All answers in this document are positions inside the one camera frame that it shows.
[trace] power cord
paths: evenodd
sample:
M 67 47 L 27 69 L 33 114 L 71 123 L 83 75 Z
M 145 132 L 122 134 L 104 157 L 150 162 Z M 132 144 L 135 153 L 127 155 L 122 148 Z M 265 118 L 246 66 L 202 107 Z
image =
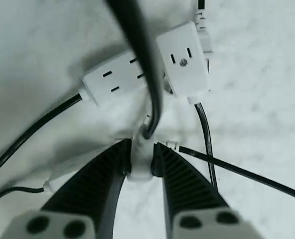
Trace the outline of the power cord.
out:
M 143 136 L 145 139 L 150 139 L 162 114 L 162 74 L 157 61 L 155 41 L 148 31 L 136 0 L 106 0 L 106 2 L 133 48 L 147 81 L 152 112 Z
M 74 97 L 68 99 L 37 122 L 35 122 L 30 128 L 28 128 L 8 149 L 3 155 L 0 157 L 0 168 L 8 161 L 8 159 L 22 146 L 23 143 L 27 141 L 38 129 L 48 123 L 50 120 L 55 118 L 60 113 L 64 112 L 66 109 L 70 108 L 77 102 L 81 100 L 81 96 L 79 94 Z
M 0 191 L 0 198 L 11 192 L 42 193 L 43 188 L 11 187 Z
M 242 175 L 244 177 L 255 180 L 256 182 L 259 182 L 259 183 L 265 184 L 269 187 L 275 188 L 275 189 L 277 189 L 283 193 L 286 193 L 286 194 L 295 198 L 295 190 L 294 189 L 287 187 L 283 184 L 280 184 L 278 182 L 275 182 L 271 179 L 268 179 L 268 178 L 265 178 L 265 177 L 260 176 L 258 174 L 252 173 L 250 171 L 247 171 L 245 169 L 242 169 L 242 168 L 232 165 L 230 163 L 224 162 L 224 161 L 214 158 L 212 156 L 197 152 L 197 151 L 192 150 L 190 148 L 186 148 L 186 147 L 181 146 L 179 148 L 179 152 L 191 155 L 193 157 L 199 158 L 199 159 L 204 160 L 209 163 L 213 163 L 213 164 L 215 164 L 219 167 L 225 168 L 231 172 L 237 173 L 237 174 Z
M 209 156 L 213 156 L 211 134 L 210 134 L 209 125 L 208 125 L 207 117 L 206 117 L 206 114 L 205 114 L 205 110 L 204 110 L 201 103 L 195 104 L 195 108 L 196 108 L 197 114 L 199 116 L 199 119 L 201 121 L 202 129 L 203 129 L 205 147 L 206 147 L 206 154 L 209 155 Z M 211 179 L 211 183 L 212 183 L 213 187 L 215 188 L 215 190 L 218 191 L 214 164 L 209 162 L 208 163 L 208 170 L 209 170 L 209 176 L 210 176 L 210 179 Z

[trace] screw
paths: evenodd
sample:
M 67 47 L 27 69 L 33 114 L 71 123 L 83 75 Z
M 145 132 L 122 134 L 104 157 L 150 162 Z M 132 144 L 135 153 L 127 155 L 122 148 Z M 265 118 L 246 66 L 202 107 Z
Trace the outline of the screw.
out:
M 180 66 L 186 66 L 187 65 L 187 60 L 185 58 L 183 58 L 180 62 L 179 62 Z

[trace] power strip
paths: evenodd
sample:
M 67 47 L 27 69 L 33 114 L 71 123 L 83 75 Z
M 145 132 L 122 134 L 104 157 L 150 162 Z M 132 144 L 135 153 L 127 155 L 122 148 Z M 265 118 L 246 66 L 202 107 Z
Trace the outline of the power strip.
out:
M 173 95 L 187 97 L 191 104 L 208 89 L 208 64 L 212 48 L 204 27 L 205 18 L 188 22 L 159 35 L 156 42 L 164 63 L 164 81 Z M 146 87 L 145 76 L 132 51 L 123 52 L 93 68 L 83 79 L 79 93 L 102 107 Z

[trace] mounting hole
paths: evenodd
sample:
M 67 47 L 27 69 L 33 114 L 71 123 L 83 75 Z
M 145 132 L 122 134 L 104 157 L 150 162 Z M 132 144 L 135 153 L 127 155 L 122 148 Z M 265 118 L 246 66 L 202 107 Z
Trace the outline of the mounting hole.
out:
M 230 212 L 220 212 L 217 214 L 216 221 L 221 224 L 237 224 L 238 218 Z
M 186 229 L 197 229 L 202 227 L 201 221 L 194 216 L 187 216 L 187 217 L 181 218 L 179 225 L 182 228 L 186 228 Z
M 69 222 L 66 227 L 64 228 L 63 234 L 66 238 L 73 239 L 78 238 L 83 235 L 84 231 L 86 230 L 86 225 L 84 222 L 75 220 Z
M 41 233 L 47 229 L 49 225 L 49 221 L 50 219 L 47 216 L 39 216 L 39 217 L 33 218 L 27 224 L 26 229 L 30 234 Z
M 185 58 L 183 58 L 180 62 L 179 62 L 180 66 L 186 66 L 187 65 L 187 60 Z

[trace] white power strip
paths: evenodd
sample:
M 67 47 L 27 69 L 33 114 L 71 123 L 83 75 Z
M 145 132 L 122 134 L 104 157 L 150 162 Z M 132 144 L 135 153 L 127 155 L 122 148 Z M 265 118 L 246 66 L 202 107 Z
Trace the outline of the white power strip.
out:
M 212 52 L 206 28 L 196 26 L 188 22 L 156 38 L 174 96 L 187 97 L 191 104 L 199 102 L 194 96 L 207 90 L 207 63 Z M 92 99 L 97 106 L 117 102 L 120 97 L 146 87 L 142 69 L 131 51 L 96 66 L 84 77 L 83 83 L 79 91 L 81 97 Z

